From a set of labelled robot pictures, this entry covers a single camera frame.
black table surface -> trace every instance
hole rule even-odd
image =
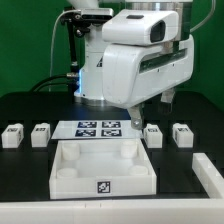
[[[162,149],[147,149],[157,175],[155,196],[117,198],[207,198],[192,170],[193,153],[204,152],[224,174],[224,112],[203,95],[178,92],[173,111],[158,113],[159,96],[145,103],[145,121],[157,124],[163,133]],[[0,98],[0,133],[9,124],[24,125],[24,139],[18,149],[3,149],[0,140],[0,202],[49,201],[49,177],[57,147],[32,148],[31,132],[36,124],[51,125],[60,120],[127,120],[126,110],[74,104],[67,93],[11,93]],[[193,148],[178,148],[172,139],[174,123],[187,124],[194,133]]]

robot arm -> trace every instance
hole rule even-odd
[[[98,0],[68,1],[81,9],[74,24],[88,25],[83,28],[85,65],[74,95],[80,102],[106,100],[128,109],[132,127],[142,129],[144,101],[191,77],[193,0],[125,0],[127,9],[112,19],[106,16],[112,17],[109,9],[99,9]]]
[[[180,21],[175,10],[123,10],[103,26],[103,39],[111,43],[103,55],[103,95],[128,109],[135,129],[142,129],[144,101],[192,75],[194,42],[190,30],[181,37]]]

blue light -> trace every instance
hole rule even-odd
[[[79,70],[79,89],[77,90],[77,93],[82,92],[82,70]]]

small white block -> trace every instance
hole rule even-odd
[[[163,134],[157,125],[147,124],[144,129],[144,139],[148,148],[163,147]]]
[[[73,168],[63,168],[57,171],[58,179],[71,179],[78,176],[78,171]]]
[[[146,166],[135,165],[129,169],[131,176],[146,176],[149,174],[149,170]]]
[[[79,144],[63,144],[62,155],[64,160],[72,161],[77,160],[80,157]]]
[[[124,141],[121,145],[121,157],[125,159],[135,158],[138,154],[138,144],[134,140]]]
[[[2,133],[2,147],[18,148],[23,138],[24,134],[22,124],[9,125]]]
[[[192,148],[194,134],[186,124],[173,125],[173,139],[179,148]]]
[[[51,133],[49,124],[37,124],[31,133],[32,147],[47,147],[50,136]]]

white tray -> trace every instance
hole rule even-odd
[[[59,141],[51,199],[156,194],[156,175],[140,139]]]

